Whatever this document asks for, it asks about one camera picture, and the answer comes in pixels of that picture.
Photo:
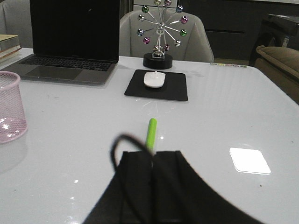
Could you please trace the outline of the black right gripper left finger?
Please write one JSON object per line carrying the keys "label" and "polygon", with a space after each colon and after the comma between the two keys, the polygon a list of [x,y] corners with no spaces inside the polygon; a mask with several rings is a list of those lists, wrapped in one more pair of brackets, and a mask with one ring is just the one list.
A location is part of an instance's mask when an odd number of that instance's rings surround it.
{"label": "black right gripper left finger", "polygon": [[115,175],[84,223],[152,223],[151,176],[151,160],[144,152],[123,152]]}

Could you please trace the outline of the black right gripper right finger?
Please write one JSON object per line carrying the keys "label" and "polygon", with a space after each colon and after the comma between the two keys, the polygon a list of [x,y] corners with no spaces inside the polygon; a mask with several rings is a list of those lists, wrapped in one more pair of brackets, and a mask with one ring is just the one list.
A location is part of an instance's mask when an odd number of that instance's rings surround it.
{"label": "black right gripper right finger", "polygon": [[180,151],[154,156],[154,219],[157,224],[257,224],[215,192]]}

